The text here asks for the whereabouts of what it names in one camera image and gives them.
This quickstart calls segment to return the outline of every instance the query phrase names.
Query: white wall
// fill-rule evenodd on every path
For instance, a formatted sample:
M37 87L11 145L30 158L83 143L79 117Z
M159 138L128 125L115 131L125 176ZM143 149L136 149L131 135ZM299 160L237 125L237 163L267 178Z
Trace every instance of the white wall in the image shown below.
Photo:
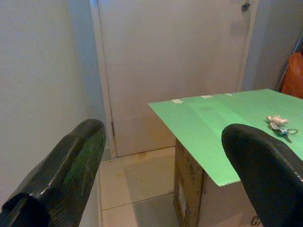
M275 89L302 31L302 0L260 0L242 90Z
M0 1L0 204L88 118L81 80L67 0ZM81 225L98 226L89 201Z

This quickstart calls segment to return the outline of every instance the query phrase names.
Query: green board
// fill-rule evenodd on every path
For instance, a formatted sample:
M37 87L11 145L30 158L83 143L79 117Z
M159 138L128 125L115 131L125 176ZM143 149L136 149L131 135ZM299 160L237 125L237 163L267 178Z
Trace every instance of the green board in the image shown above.
M303 160L303 100L299 98L266 89L149 105L218 186L240 181L221 144L223 129L232 123L265 131ZM289 119L287 128L299 130L289 136L292 143L269 129L266 116L275 114Z

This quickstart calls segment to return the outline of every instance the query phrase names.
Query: tiled floor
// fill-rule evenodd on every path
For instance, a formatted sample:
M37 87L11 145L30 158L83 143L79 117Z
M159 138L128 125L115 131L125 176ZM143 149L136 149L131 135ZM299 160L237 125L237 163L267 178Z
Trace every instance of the tiled floor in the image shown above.
M174 154L165 148L101 163L103 227L178 227Z

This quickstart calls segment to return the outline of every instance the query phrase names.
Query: white door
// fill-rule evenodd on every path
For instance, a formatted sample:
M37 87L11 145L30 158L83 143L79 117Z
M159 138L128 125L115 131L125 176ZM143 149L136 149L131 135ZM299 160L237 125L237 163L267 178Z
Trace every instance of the white door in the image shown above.
M175 144L148 103L236 91L250 21L242 4L101 0L118 156Z

